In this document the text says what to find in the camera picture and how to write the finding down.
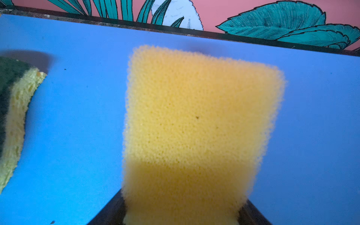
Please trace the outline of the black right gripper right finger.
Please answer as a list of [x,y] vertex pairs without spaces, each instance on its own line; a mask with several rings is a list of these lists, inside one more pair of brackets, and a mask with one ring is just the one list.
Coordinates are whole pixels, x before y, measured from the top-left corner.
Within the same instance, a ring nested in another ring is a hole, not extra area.
[[239,210],[239,225],[272,225],[272,223],[248,199]]

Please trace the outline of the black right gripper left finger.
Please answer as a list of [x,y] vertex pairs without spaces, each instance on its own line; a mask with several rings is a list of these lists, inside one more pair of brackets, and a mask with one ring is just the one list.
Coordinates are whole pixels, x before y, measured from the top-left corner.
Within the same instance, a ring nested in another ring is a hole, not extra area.
[[87,225],[123,225],[125,202],[120,189]]

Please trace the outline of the yellow sponge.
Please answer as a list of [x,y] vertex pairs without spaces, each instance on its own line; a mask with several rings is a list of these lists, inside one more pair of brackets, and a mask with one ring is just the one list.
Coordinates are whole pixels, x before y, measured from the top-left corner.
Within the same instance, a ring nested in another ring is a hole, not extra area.
[[237,225],[286,80],[275,66],[140,46],[130,58],[126,225]]

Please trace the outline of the dark green sponge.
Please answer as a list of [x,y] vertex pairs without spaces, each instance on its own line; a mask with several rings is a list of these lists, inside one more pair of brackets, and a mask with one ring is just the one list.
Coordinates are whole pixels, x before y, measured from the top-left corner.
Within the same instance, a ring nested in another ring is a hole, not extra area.
[[1,191],[18,165],[29,103],[46,76],[29,63],[1,57]]

